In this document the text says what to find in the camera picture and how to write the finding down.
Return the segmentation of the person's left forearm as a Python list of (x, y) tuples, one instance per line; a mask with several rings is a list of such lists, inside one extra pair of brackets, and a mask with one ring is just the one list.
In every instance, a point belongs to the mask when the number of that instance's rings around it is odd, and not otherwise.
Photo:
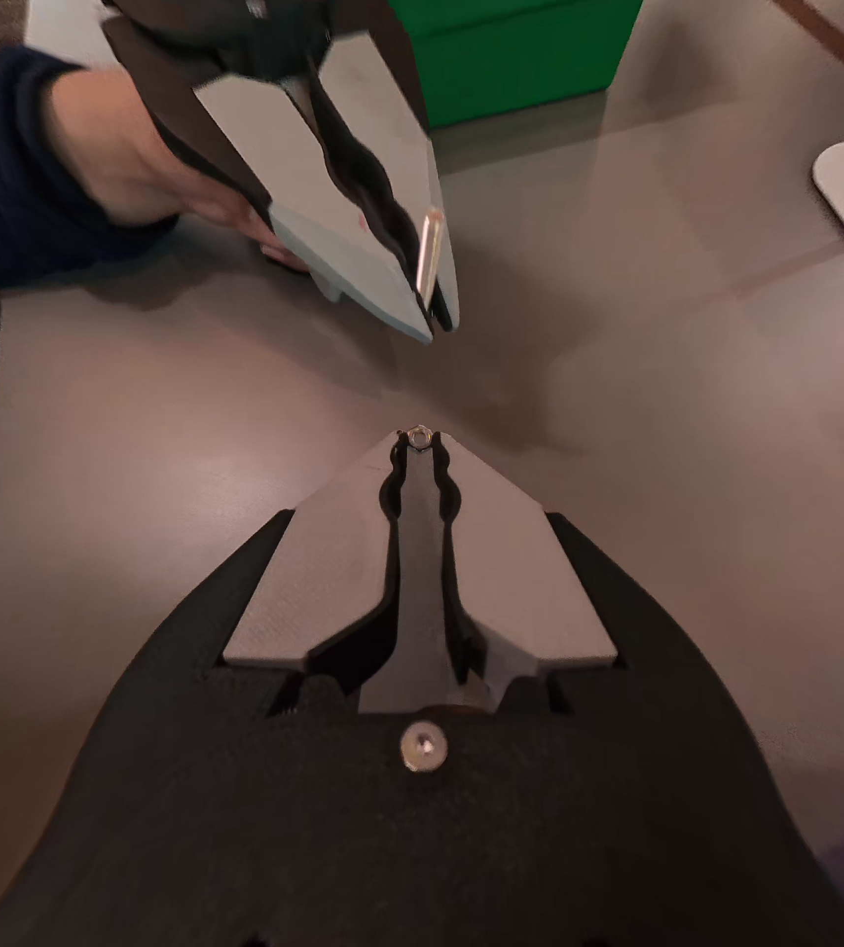
[(172, 233), (174, 215), (139, 227), (109, 221), (49, 148), (41, 96), (80, 65), (22, 44), (0, 50), (0, 289), (123, 263)]

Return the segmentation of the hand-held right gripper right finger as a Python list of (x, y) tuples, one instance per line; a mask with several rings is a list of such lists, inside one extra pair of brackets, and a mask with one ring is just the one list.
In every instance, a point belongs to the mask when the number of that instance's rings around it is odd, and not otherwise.
[(519, 678), (610, 667), (617, 648), (541, 504), (452, 436), (431, 439), (450, 666), (500, 704)]

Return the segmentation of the person's left hand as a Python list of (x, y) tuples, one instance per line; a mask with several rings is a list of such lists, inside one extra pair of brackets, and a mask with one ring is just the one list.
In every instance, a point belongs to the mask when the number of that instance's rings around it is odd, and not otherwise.
[(57, 77), (41, 96), (40, 114), (51, 152), (111, 223), (138, 228), (191, 214), (258, 243), (277, 264), (308, 272), (245, 197), (174, 156), (124, 69)]

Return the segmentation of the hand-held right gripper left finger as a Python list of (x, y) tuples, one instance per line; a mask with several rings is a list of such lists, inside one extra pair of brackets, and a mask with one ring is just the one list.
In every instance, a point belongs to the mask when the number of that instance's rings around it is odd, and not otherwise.
[(407, 438), (395, 431), (297, 505), (222, 654), (358, 691), (397, 632)]

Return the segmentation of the green plastic bin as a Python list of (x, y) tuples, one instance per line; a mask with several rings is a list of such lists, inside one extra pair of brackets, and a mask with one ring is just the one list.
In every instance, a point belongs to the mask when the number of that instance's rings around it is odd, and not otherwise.
[(641, 1), (393, 1), (428, 121), (447, 127), (600, 92)]

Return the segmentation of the steel hex bolt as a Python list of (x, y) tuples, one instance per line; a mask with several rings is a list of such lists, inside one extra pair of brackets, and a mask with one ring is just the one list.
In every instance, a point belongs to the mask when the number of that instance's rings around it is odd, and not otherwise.
[(435, 295), (445, 233), (446, 220), (443, 210), (430, 207), (423, 220), (415, 276), (416, 293), (425, 311), (430, 309)]

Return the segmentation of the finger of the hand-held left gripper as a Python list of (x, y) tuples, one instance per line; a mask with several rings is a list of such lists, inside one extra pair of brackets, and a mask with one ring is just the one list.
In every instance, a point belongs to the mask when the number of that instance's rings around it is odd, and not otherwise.
[(430, 309), (431, 331), (459, 328), (458, 282), (434, 148), (371, 34), (338, 35), (309, 78), (309, 105), (332, 182), (396, 256), (410, 288), (423, 220), (444, 212), (446, 233)]
[(283, 88), (225, 75), (196, 97), (270, 195), (270, 228), (324, 295), (357, 302), (428, 345), (432, 331), (396, 256), (332, 182), (324, 152)]

